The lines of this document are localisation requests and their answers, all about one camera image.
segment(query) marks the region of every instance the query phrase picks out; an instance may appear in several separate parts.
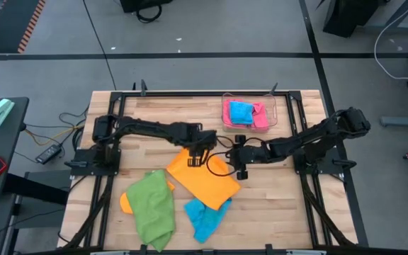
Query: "black bag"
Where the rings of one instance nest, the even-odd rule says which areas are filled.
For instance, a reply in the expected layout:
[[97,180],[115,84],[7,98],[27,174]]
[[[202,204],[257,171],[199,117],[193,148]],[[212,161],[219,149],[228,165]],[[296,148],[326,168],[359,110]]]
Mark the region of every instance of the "black bag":
[[[120,0],[120,5],[125,13],[132,13],[136,11],[136,16],[139,21],[143,23],[151,23],[160,17],[162,14],[162,4],[171,3],[173,0]],[[159,7],[159,12],[152,18],[146,18],[140,14],[140,10],[151,8],[154,6]]]

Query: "gray floor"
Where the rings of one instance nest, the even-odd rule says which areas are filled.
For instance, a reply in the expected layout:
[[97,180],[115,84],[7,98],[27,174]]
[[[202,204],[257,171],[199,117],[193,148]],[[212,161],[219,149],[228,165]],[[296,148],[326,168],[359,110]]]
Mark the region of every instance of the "gray floor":
[[[295,0],[175,0],[152,24],[124,14],[113,0],[86,2],[108,53],[311,52]],[[343,39],[323,33],[327,4],[315,10],[317,0],[306,2],[320,52],[373,51],[376,34]],[[402,2],[381,7],[370,23],[385,22]],[[408,52],[408,34],[386,35],[379,51]],[[25,53],[100,52],[81,0],[47,0]],[[408,75],[407,59],[381,61],[392,73]],[[349,157],[358,162],[353,175],[368,241],[372,247],[408,249],[408,161],[402,159],[408,128],[383,128],[378,122],[382,115],[408,116],[408,88],[373,59],[323,59],[323,65],[336,108],[361,108],[373,125],[367,137],[346,142]],[[119,89],[131,89],[140,79],[149,89],[269,89],[276,82],[279,89],[320,89],[313,59],[112,59],[110,67]],[[112,88],[104,60],[0,62],[0,97],[29,97],[25,121],[30,124],[59,124],[61,112],[80,113],[92,91]],[[33,158],[41,148],[23,133],[16,150]],[[15,156],[10,171],[65,169],[62,162],[73,157],[70,143],[66,150],[64,158],[45,166]],[[16,248],[54,249],[57,231],[21,232]]]

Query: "wooden tabletop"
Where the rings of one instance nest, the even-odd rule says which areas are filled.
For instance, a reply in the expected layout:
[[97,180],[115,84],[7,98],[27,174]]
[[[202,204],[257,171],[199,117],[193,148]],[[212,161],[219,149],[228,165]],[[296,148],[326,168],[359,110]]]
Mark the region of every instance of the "wooden tabletop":
[[[110,94],[110,91],[93,93],[81,142],[82,148],[89,148],[93,144],[91,134],[94,119],[107,113]],[[318,90],[302,91],[302,99],[309,127],[326,118]],[[291,136],[284,97],[276,97],[276,108],[278,124],[268,133],[237,133],[263,140]],[[298,119],[295,104],[294,111]],[[224,132],[222,129],[221,97],[218,96],[132,97],[125,103],[125,115],[161,123],[202,123],[204,130],[217,130],[219,135],[232,139],[236,134]],[[124,136],[120,148],[120,172],[113,185],[104,249],[138,250],[142,243],[135,229],[135,220],[133,215],[121,211],[119,197],[128,186],[140,180],[145,172],[164,169],[181,148],[161,139],[137,135]],[[224,151],[224,148],[218,145],[217,151]],[[204,244],[194,240],[193,226],[183,209],[193,195],[167,174],[168,180],[176,187],[173,192],[176,231],[166,249],[264,249],[265,244],[272,244],[274,249],[312,248],[300,178],[295,173],[292,157],[275,164],[248,165],[247,168],[249,178],[238,181],[242,189],[233,197],[217,231]],[[348,239],[356,242],[343,183],[326,175],[319,178],[328,215]],[[95,177],[88,176],[70,193],[61,229],[61,235],[65,239],[71,239],[86,219],[94,181]],[[106,180],[103,179],[101,191],[105,183]],[[314,216],[319,240],[323,243],[320,220],[317,213]],[[100,216],[94,224],[91,244],[97,243],[99,225]],[[58,246],[63,245],[64,242],[59,240]]]

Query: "cloth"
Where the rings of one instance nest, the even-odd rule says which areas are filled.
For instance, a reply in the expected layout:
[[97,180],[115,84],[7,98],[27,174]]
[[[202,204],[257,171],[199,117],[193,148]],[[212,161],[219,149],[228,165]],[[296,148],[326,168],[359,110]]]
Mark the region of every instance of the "cloth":
[[253,105],[239,101],[229,102],[229,116],[234,124],[253,124]]
[[231,127],[231,128],[245,128],[246,125],[235,125],[231,121],[231,115],[230,115],[230,102],[232,101],[237,101],[237,102],[242,102],[240,100],[234,99],[234,100],[226,100],[223,102],[223,123],[225,124],[226,127]]
[[[173,191],[176,187],[174,186],[174,184],[172,184],[170,181],[166,181],[166,183],[168,184],[168,187],[171,191]],[[130,206],[130,202],[128,201],[128,196],[127,196],[127,192],[124,192],[121,196],[120,196],[120,209],[122,209],[122,211],[124,213],[127,214],[133,214],[133,210],[132,207]]]
[[[238,99],[226,100],[223,102],[223,123],[229,128],[246,128],[246,125],[236,125],[231,121],[229,109],[230,102],[232,101],[242,102]],[[251,124],[249,127],[260,131],[268,130],[268,118],[264,103],[253,103],[253,124]]]
[[176,228],[174,202],[164,170],[147,173],[127,189],[138,235],[161,252]]
[[[206,206],[218,210],[226,200],[239,191],[240,184],[231,176],[215,176],[209,172],[205,164],[189,167],[188,158],[188,150],[182,149],[166,170]],[[229,173],[226,163],[219,157],[211,157],[209,167],[216,174]]]
[[267,130],[268,120],[264,103],[253,103],[253,128]]
[[190,218],[191,224],[195,228],[195,239],[201,244],[209,239],[210,235],[217,230],[223,220],[232,199],[228,199],[219,210],[213,210],[205,206],[198,199],[185,204],[184,208]]

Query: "table leg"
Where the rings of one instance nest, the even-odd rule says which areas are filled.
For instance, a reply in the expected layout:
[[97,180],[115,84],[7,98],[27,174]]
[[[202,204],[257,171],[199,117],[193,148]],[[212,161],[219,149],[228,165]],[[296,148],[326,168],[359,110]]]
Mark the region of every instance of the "table leg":
[[60,205],[66,205],[67,197],[69,196],[68,192],[61,189],[53,188],[10,173],[7,174],[4,191]]

